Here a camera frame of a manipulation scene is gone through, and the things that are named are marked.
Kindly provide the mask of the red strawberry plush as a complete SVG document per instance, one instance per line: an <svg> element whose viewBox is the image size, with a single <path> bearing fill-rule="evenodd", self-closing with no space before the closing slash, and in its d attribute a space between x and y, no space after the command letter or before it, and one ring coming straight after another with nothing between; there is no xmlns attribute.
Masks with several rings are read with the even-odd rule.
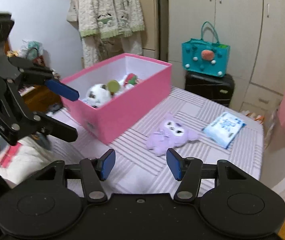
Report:
<svg viewBox="0 0 285 240"><path fill-rule="evenodd" d="M127 86L129 84L134 86L138 83L139 83L138 76L133 74L133 73L130 73L126 76L124 83L123 83L123 86Z"/></svg>

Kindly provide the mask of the purple plush toy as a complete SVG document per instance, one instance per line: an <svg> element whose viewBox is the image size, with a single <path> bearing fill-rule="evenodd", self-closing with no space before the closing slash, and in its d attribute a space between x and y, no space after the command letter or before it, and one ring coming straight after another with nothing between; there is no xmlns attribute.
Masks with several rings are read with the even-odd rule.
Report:
<svg viewBox="0 0 285 240"><path fill-rule="evenodd" d="M146 148L156 156L165 155L169 148L184 146L198 140L200 133L183 125L173 115L167 114L159 126L149 135Z"/></svg>

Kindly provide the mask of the black suitcase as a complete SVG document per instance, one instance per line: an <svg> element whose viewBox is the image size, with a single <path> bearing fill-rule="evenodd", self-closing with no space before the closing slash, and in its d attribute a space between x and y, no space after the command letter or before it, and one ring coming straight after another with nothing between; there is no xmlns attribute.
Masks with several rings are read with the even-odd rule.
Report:
<svg viewBox="0 0 285 240"><path fill-rule="evenodd" d="M234 94L235 82L230 74L215 77L187 71L185 90L197 94L220 105L229 107Z"/></svg>

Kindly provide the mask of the beige wardrobe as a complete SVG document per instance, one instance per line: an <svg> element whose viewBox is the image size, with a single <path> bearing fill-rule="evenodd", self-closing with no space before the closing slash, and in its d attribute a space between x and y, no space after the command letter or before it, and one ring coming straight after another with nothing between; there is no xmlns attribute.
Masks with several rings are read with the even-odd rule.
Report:
<svg viewBox="0 0 285 240"><path fill-rule="evenodd" d="M230 107L259 114L277 108L285 92L285 0L167 0L160 17L175 87L185 86L181 45L191 38L212 42L218 34L230 46Z"/></svg>

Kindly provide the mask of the teal felt handbag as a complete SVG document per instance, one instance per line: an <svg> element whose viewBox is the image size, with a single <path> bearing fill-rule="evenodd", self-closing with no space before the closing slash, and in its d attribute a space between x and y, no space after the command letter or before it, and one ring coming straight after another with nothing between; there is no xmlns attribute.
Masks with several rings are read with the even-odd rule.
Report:
<svg viewBox="0 0 285 240"><path fill-rule="evenodd" d="M216 42L204 40L204 28L208 24ZM223 77L226 74L230 46L222 44L215 27L206 21L200 31L200 39L192 38L181 44L182 66L185 70L209 76Z"/></svg>

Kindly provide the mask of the white panda plush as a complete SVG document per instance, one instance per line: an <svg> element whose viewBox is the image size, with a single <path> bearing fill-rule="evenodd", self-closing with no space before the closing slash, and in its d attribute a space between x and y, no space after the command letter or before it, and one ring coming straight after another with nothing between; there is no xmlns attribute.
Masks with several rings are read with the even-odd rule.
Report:
<svg viewBox="0 0 285 240"><path fill-rule="evenodd" d="M99 83L87 90L86 96L82 99L82 102L93 108L98 108L105 103L108 103L111 99L112 97L108 87L105 84Z"/></svg>

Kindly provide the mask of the cream knit cardigan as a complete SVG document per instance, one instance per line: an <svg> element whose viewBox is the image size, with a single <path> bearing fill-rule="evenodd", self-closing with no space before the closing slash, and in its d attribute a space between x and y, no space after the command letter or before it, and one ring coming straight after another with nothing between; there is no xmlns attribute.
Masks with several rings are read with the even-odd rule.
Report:
<svg viewBox="0 0 285 240"><path fill-rule="evenodd" d="M121 53L143 54L139 0L79 0L78 24L86 68Z"/></svg>

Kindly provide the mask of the blue wet wipes pack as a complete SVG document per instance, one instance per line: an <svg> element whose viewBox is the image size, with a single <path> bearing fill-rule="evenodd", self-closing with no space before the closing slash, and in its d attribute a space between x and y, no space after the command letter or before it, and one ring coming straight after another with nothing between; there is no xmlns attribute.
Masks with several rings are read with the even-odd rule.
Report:
<svg viewBox="0 0 285 240"><path fill-rule="evenodd" d="M246 123L239 117L229 112L223 112L208 124L203 132L216 144L227 149L239 131L245 126Z"/></svg>

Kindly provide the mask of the pink storage box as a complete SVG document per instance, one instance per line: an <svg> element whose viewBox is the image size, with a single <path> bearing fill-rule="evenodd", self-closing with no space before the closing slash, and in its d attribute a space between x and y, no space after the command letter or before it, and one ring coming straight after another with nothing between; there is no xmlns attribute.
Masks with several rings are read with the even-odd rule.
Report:
<svg viewBox="0 0 285 240"><path fill-rule="evenodd" d="M62 83L77 90L80 98L62 102L76 122L109 144L170 94L171 66L168 62L123 53L64 78ZM93 108L82 101L93 85L119 81L131 73L141 82L103 106Z"/></svg>

